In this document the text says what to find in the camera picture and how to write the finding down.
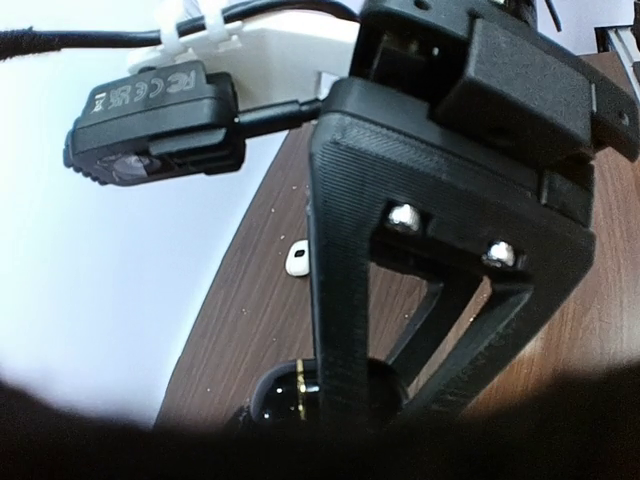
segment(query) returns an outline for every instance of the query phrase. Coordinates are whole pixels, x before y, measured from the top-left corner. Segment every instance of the black plastic mount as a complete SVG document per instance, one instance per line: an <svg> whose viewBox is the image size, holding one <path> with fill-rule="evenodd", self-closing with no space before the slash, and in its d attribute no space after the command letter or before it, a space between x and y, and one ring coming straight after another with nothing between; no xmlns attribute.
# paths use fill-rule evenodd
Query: black plastic mount
<svg viewBox="0 0 640 480"><path fill-rule="evenodd" d="M632 96L485 0L370 0L351 74L432 105L436 122L534 168L638 156Z"/></svg>
<svg viewBox="0 0 640 480"><path fill-rule="evenodd" d="M387 361L407 384L484 277L492 293L407 415L457 414L590 269L595 152L639 149L631 96L482 0L370 0L310 154L320 407L365 420L370 262L427 282ZM410 205L420 226L388 228ZM496 242L513 266L483 258Z"/></svg>

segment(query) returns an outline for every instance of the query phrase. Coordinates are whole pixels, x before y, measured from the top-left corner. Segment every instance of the black cable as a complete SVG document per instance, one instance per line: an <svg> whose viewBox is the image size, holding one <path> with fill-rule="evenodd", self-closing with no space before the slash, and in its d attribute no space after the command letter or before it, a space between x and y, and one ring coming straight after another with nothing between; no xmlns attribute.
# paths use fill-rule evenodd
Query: black cable
<svg viewBox="0 0 640 480"><path fill-rule="evenodd" d="M553 0L545 0L547 4L547 8L549 9L549 13L551 14L551 19L553 20L553 24L556 27L558 32L562 31L562 23L560 22L560 15L558 15L558 10L556 10L556 6L553 4Z"/></svg>
<svg viewBox="0 0 640 480"><path fill-rule="evenodd" d="M240 112L238 127L244 138L301 127L320 116L322 101L290 101Z"/></svg>
<svg viewBox="0 0 640 480"><path fill-rule="evenodd" d="M229 5L222 11L225 23L279 10L313 10L343 20L357 21L358 16L337 0L254 0ZM204 17L191 18L177 25L183 37L205 29ZM45 31L33 28L0 31L0 60L22 55L55 52L65 48L140 48L162 43L159 30L146 32Z"/></svg>

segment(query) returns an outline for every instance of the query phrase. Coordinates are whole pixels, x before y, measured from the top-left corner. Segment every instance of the textured black plastic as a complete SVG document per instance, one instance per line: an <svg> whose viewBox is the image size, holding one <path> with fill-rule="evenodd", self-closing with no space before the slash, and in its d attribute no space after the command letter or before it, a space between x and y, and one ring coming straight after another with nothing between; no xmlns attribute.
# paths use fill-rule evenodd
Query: textured black plastic
<svg viewBox="0 0 640 480"><path fill-rule="evenodd" d="M416 98L438 103L446 96L446 93L453 89L457 81L465 71L469 49L476 34L475 24L478 21L486 25L492 25L492 29L501 32L496 38L496 49L512 52L507 55L512 60L519 60L529 56L521 53L520 46L526 46L527 52L535 52L535 58L548 56L545 60L549 65L555 65L554 69L562 68L575 71L584 77L591 89L589 98L591 101L590 114L585 115L591 118L591 138L590 144L594 149L604 146L615 148L622 155L634 161L640 151L640 139L638 135L639 122L638 111L633 96L625 92L583 60L579 59L569 51L563 49L549 39L538 35L525 23L516 20L507 13L497 8L493 2L486 0L460 0L452 2L450 0L428 0L427 2L415 2L413 0L369 0L365 3L361 12L361 28L356 44L351 74L366 79L372 79L378 83L394 86L397 78L404 77L391 76L390 79L377 72L379 60L384 58L388 47L387 44L398 43L405 45L406 51L415 51L415 56L424 60L424 67L417 78L410 83L411 93ZM499 40L517 38L517 44L500 46ZM512 72L508 65L495 70L495 77L492 79L492 86L499 88L506 84L507 90L523 92L527 89L543 96L543 98L553 98L555 86L547 85L544 82L545 74L550 73L554 78L555 70L552 69L543 75L521 76L515 81L512 80ZM561 81L558 86L562 94L566 90L567 83ZM583 108L584 88L580 87L579 107ZM518 100L519 97L512 97L511 100ZM565 126L556 123L555 118L547 118L554 128L563 134ZM571 122L573 128L568 132L573 132L575 137L583 139L584 127L582 123L578 126L575 121Z"/></svg>
<svg viewBox="0 0 640 480"><path fill-rule="evenodd" d="M591 84L576 70L478 19L465 71L434 119L534 167L591 148Z"/></svg>
<svg viewBox="0 0 640 480"><path fill-rule="evenodd" d="M588 271L594 236L507 181L503 169L403 131L394 120L398 115L417 130L430 129L430 122L419 109L398 111L398 92L368 85L356 78L339 81L311 142L312 312L322 412L327 420L344 420L361 415L366 405L369 262L374 250L388 250L376 250L372 242L389 208L404 203L420 212L423 228L411 239L396 236L398 246L487 275L502 292L492 297L487 320L472 324L475 333L465 334L464 348L443 364L425 393L423 407L458 411L542 328ZM338 105L335 96L349 98L350 90L358 90L362 108ZM518 167L527 169L514 162ZM520 256L512 271L481 261L498 239Z"/></svg>

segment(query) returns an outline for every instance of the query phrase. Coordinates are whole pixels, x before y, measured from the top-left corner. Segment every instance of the wooden table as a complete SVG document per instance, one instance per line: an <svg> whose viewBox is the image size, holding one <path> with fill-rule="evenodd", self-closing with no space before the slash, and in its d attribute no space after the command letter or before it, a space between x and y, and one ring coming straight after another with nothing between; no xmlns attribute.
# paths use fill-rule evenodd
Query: wooden table
<svg viewBox="0 0 640 480"><path fill-rule="evenodd" d="M615 54L586 59L631 88ZM271 367L312 355L309 281L284 271L291 244L306 237L310 133L305 127L289 134L258 190L176 365L158 423L201 427L223 421L248 401ZM559 372L640 358L640 166L607 150L596 170L595 265L548 326L477 399L476 411L522 397ZM424 284L375 266L370 284L370 351L384 358L424 295ZM487 293L481 289L417 383Z"/></svg>

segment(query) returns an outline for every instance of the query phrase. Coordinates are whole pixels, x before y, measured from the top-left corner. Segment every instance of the silver bolt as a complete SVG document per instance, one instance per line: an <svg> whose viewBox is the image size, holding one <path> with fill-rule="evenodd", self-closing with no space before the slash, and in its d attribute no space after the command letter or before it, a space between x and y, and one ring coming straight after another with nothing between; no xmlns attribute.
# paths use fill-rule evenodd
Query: silver bolt
<svg viewBox="0 0 640 480"><path fill-rule="evenodd" d="M387 217L387 226L399 233L418 233L421 226L420 213L411 205L393 207Z"/></svg>
<svg viewBox="0 0 640 480"><path fill-rule="evenodd" d="M513 267L516 264L516 252L507 242L495 242L482 256L482 263L489 267Z"/></svg>

